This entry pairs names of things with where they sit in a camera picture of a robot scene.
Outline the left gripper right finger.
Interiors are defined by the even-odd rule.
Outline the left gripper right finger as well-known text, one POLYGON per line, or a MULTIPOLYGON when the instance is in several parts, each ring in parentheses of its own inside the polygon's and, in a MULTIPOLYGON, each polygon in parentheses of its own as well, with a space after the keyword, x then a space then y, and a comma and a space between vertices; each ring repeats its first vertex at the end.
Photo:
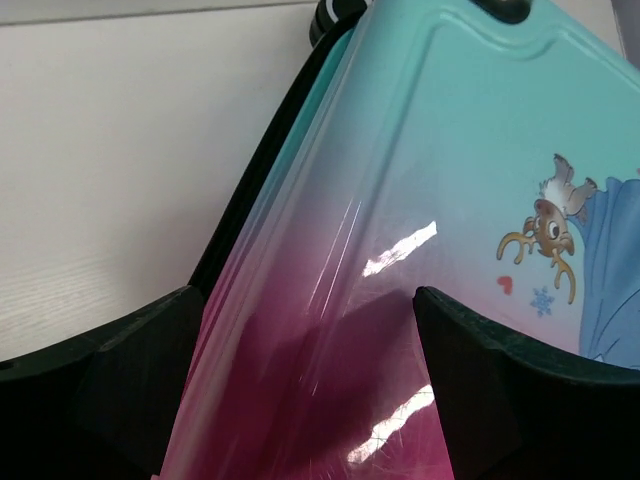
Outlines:
POLYGON ((538 341, 432 287, 413 308, 455 478, 638 478, 638 371, 538 341))

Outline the pink and teal suitcase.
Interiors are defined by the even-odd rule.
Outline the pink and teal suitcase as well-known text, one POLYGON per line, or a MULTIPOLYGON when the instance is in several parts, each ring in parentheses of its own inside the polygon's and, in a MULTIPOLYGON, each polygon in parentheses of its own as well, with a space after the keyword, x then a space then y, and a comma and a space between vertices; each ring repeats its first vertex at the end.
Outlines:
POLYGON ((639 373, 639 72, 550 1, 328 32, 207 304, 165 479, 457 479, 413 298, 639 373))

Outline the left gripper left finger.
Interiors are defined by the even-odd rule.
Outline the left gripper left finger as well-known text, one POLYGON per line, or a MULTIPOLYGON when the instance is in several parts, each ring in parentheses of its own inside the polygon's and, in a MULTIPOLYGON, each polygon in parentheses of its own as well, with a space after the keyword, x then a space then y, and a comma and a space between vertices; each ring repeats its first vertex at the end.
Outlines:
POLYGON ((4 479, 159 474, 203 313, 193 287, 1 364, 4 479))

